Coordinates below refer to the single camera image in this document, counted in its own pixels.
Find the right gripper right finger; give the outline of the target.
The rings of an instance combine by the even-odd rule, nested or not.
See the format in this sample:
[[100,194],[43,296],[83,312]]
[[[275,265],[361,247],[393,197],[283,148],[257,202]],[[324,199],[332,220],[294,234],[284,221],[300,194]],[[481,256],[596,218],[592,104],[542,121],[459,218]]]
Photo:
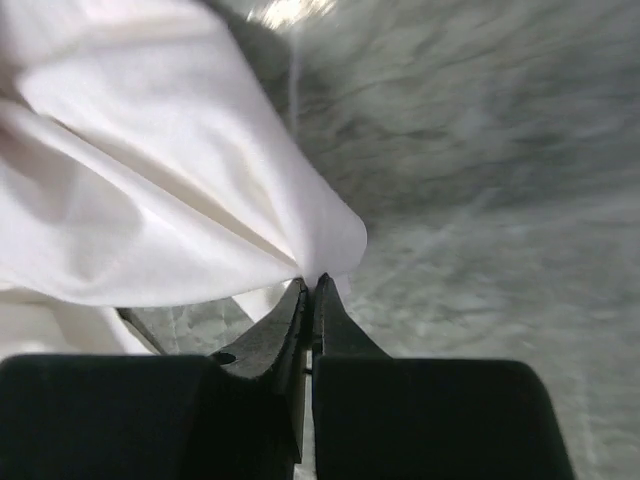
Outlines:
[[320,479],[570,479],[549,393],[527,364],[394,358],[315,290],[312,410]]

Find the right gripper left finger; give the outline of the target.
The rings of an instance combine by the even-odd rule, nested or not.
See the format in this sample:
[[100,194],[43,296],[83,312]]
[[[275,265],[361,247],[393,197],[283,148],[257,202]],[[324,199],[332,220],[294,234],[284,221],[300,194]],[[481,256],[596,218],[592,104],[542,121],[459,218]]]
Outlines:
[[289,479],[308,291],[210,355],[19,355],[1,365],[5,479]]

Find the white printed t-shirt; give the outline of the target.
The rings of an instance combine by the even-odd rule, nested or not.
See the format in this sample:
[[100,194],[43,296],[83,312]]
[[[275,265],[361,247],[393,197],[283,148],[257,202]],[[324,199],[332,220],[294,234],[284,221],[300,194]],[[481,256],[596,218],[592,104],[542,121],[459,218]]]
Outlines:
[[1,5],[1,354],[144,354],[119,308],[263,318],[362,220],[201,1]]

